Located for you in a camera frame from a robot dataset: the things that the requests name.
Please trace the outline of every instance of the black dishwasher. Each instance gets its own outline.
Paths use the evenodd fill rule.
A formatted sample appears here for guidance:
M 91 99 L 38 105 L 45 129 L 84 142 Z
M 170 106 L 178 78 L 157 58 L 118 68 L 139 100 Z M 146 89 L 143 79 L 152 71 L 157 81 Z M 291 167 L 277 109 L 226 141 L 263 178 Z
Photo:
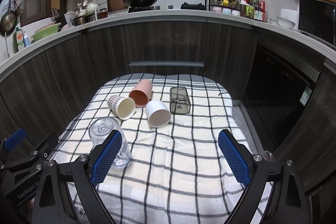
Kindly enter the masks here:
M 264 150 L 274 152 L 311 97 L 319 72 L 276 46 L 257 46 L 243 105 Z

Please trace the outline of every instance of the pink cup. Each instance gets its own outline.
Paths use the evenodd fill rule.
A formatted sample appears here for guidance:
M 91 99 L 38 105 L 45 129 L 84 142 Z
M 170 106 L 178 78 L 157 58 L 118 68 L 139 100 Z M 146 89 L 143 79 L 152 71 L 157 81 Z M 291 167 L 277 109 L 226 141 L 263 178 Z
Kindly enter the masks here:
M 143 79 L 131 90 L 128 97 L 132 98 L 137 107 L 145 107 L 152 95 L 153 84 Z

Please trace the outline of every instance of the green detergent bottle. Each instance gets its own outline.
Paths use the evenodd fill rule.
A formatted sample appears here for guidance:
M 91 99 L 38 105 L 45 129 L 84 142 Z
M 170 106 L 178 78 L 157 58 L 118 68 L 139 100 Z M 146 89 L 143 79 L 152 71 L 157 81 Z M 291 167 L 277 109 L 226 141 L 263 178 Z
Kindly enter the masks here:
M 16 27 L 15 32 L 13 33 L 13 47 L 14 53 L 25 48 L 23 30 L 19 29 L 19 27 Z

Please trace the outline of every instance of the tablecloth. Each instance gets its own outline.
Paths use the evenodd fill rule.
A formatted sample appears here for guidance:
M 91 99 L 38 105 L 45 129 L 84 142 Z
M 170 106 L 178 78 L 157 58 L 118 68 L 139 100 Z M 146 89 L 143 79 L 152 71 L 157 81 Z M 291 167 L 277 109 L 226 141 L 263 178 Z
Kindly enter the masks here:
M 189 114 L 172 115 L 164 127 L 152 128 L 144 108 L 121 121 L 107 106 L 111 95 L 128 97 L 141 79 L 153 83 L 152 99 L 169 109 L 169 90 L 185 86 L 191 101 Z M 123 169 L 111 168 L 97 191 L 112 217 L 121 223 L 224 223 L 244 187 L 231 172 L 217 144 L 222 129 L 229 129 L 249 148 L 232 117 L 232 100 L 218 83 L 195 75 L 132 74 L 103 85 L 86 109 L 60 136 L 52 158 L 74 161 L 93 149 L 88 129 L 98 118 L 116 117 L 132 158 Z M 68 183 L 75 206 L 85 221 L 73 183 Z M 259 223 L 271 185 L 267 183 L 252 223 Z

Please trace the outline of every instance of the spoon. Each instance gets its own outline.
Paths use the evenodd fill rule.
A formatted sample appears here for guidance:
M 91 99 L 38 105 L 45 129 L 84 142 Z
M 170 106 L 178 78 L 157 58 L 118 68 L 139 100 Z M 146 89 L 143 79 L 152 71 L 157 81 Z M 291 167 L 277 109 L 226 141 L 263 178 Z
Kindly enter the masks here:
M 87 5 L 87 0 L 84 0 L 83 6 L 86 6 L 86 5 Z

